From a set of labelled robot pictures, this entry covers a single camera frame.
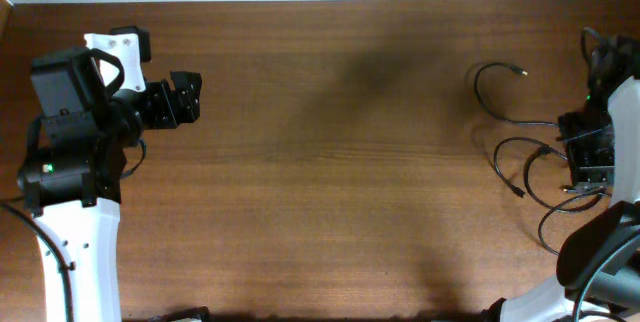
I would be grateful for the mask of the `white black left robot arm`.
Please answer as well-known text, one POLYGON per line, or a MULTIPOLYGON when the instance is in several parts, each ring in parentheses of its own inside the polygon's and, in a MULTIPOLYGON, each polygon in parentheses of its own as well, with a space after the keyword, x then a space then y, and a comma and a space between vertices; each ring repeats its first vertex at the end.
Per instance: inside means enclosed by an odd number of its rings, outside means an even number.
POLYGON ((18 172, 44 272, 49 321, 122 318, 116 244, 122 179, 132 175, 124 151, 149 129, 175 129, 200 115, 199 74, 124 88, 122 61, 86 47, 32 63, 43 113, 28 131, 18 172))

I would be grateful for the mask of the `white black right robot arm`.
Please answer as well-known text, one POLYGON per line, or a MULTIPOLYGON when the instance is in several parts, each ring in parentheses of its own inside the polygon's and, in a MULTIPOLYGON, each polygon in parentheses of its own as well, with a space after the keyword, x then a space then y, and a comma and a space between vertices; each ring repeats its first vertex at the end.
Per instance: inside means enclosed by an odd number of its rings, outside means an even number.
POLYGON ((585 27, 580 49, 588 68, 584 106, 553 122, 557 150, 537 141, 523 167, 544 155, 570 170, 569 199, 546 204, 548 216, 578 214, 601 200, 608 207, 571 233, 556 256, 556 271, 529 292, 501 298, 481 321, 624 321, 639 312, 639 42, 605 37, 585 27))

